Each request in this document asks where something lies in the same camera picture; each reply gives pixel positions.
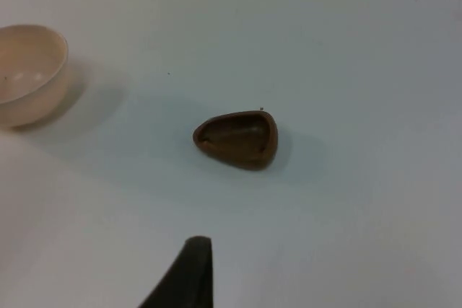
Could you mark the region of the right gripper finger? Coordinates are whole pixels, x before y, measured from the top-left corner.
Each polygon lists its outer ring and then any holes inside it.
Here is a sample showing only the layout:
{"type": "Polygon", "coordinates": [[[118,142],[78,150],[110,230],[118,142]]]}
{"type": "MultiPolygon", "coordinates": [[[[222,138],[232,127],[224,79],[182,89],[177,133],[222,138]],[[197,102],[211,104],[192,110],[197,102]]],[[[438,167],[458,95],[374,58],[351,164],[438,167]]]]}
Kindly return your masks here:
{"type": "Polygon", "coordinates": [[[140,308],[212,308],[214,272],[212,240],[190,237],[161,281],[140,308]]]}

